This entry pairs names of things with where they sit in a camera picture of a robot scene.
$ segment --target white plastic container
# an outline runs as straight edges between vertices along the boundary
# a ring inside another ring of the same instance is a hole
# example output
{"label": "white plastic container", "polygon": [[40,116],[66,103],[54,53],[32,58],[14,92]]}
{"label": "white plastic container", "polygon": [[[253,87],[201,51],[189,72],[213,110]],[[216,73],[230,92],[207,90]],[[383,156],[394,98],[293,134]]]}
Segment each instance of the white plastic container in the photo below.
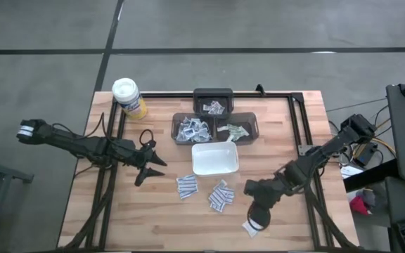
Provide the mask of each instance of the white plastic container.
{"label": "white plastic container", "polygon": [[129,119],[141,119],[145,117],[148,110],[134,80],[121,78],[115,81],[112,86],[112,92]]}
{"label": "white plastic container", "polygon": [[195,144],[191,148],[193,172],[214,176],[238,171],[237,145],[231,141]]}

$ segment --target yellow label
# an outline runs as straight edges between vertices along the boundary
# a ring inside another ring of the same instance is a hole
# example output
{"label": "yellow label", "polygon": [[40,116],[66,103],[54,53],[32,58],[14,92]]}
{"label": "yellow label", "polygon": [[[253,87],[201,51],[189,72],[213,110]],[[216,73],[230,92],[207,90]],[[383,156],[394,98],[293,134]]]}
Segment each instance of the yellow label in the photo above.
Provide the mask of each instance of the yellow label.
{"label": "yellow label", "polygon": [[145,101],[142,97],[139,98],[139,106],[134,109],[123,108],[129,119],[141,119],[145,117],[148,109],[146,108]]}

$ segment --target wooden table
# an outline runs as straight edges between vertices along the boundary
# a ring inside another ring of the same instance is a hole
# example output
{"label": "wooden table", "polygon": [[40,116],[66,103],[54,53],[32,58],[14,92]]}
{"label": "wooden table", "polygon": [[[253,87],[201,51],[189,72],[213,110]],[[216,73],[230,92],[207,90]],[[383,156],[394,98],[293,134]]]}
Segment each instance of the wooden table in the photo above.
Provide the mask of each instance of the wooden table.
{"label": "wooden table", "polygon": [[[313,142],[322,145],[332,136],[321,92],[303,93]],[[111,101],[111,92],[95,94],[86,132],[94,129],[102,112],[108,117]],[[245,181],[271,178],[274,171],[297,157],[297,151],[286,99],[236,98],[234,101],[234,112],[256,114],[260,137],[252,145],[238,146],[238,172],[198,178],[199,193],[185,200],[179,198],[175,179],[192,174],[191,146],[176,145],[170,133],[174,113],[193,111],[191,99],[146,99],[146,117],[139,121],[127,121],[124,138],[134,140],[139,147],[139,134],[144,129],[151,129],[157,141],[157,154],[168,163],[168,167],[151,164],[152,168],[166,175],[147,178],[141,187],[136,187],[134,180],[138,171],[133,167],[119,166],[106,250],[313,249],[304,195],[284,196],[271,210],[271,225],[253,239],[242,228],[252,202],[251,197],[243,194]],[[114,133],[119,118],[116,117]],[[102,136],[102,128],[95,135]],[[87,161],[81,161],[77,171],[88,166]],[[97,174],[97,169],[89,170],[74,180],[58,246],[66,245],[88,218]],[[207,199],[221,179],[236,191],[233,205],[227,205],[222,214],[211,209]],[[328,163],[321,180],[329,214],[349,240],[357,245],[338,166]],[[320,219],[317,219],[317,224],[323,237]]]}

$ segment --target plastic bin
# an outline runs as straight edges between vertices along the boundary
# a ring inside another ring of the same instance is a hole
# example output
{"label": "plastic bin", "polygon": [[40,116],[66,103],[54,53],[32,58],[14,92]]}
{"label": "plastic bin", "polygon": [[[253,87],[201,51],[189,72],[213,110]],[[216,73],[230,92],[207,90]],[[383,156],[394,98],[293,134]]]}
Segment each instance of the plastic bin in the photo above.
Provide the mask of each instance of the plastic bin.
{"label": "plastic bin", "polygon": [[171,137],[174,139],[174,142],[177,145],[195,145],[195,144],[198,144],[198,142],[193,142],[193,141],[177,141],[176,140],[177,134],[179,132],[179,127],[181,126],[181,123],[183,122],[183,120],[186,117],[188,119],[198,118],[198,119],[201,120],[201,122],[206,122],[207,125],[209,126],[209,134],[212,136],[212,139],[210,139],[209,141],[204,142],[204,143],[212,143],[212,142],[214,142],[214,138],[215,138],[215,135],[214,135],[214,125],[215,125],[214,118],[212,118],[212,117],[203,117],[203,116],[200,116],[200,115],[196,115],[195,113],[176,113],[175,115],[173,115]]}
{"label": "plastic bin", "polygon": [[[204,105],[210,105],[212,101],[217,101],[224,107],[220,115],[210,115],[203,110]],[[197,115],[226,119],[233,111],[233,91],[229,88],[198,88],[193,91],[193,111]]]}
{"label": "plastic bin", "polygon": [[[242,126],[250,134],[249,136],[242,136],[237,141],[234,141],[237,145],[248,145],[259,138],[257,118],[252,112],[233,113],[227,119],[216,119],[214,131],[219,127],[226,126],[227,124],[232,124],[238,127]],[[216,135],[218,141],[227,141],[229,138],[229,131],[217,131]]]}
{"label": "plastic bin", "polygon": [[238,171],[237,146],[232,142],[199,143],[191,148],[193,173],[216,176]]}

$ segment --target concrete floor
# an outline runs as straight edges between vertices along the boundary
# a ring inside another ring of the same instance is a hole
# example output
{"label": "concrete floor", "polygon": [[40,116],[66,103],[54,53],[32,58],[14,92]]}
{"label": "concrete floor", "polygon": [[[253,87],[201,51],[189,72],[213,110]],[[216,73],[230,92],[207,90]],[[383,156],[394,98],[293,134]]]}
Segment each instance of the concrete floor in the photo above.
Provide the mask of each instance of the concrete floor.
{"label": "concrete floor", "polygon": [[[0,49],[104,48],[117,0],[0,0]],[[405,46],[405,0],[126,1],[114,48]],[[19,144],[22,119],[82,133],[100,55],[0,56],[0,163],[35,174],[14,182],[0,219],[0,252],[56,246],[76,159]],[[385,97],[405,83],[405,53],[111,56],[102,90],[131,77],[143,91],[228,86],[322,90],[326,109]],[[371,117],[385,101],[334,110]],[[380,121],[388,113],[380,116]],[[391,131],[381,136],[392,144]],[[390,154],[383,151],[386,160]],[[356,217],[361,245],[388,249],[383,227]]]}

